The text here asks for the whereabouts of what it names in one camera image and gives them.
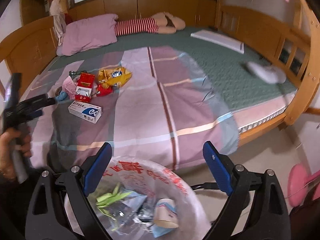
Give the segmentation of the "person's left hand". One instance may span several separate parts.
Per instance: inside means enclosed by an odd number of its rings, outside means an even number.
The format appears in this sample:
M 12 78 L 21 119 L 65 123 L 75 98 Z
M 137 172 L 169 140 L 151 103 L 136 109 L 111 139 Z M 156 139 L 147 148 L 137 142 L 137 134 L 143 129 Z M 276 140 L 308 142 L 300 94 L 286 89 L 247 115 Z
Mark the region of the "person's left hand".
M 1 176 L 8 181 L 13 181 L 17 177 L 12 156 L 14 151 L 20 153 L 22 157 L 30 158 L 31 135 L 27 133 L 22 136 L 20 131 L 9 128 L 1 135 Z

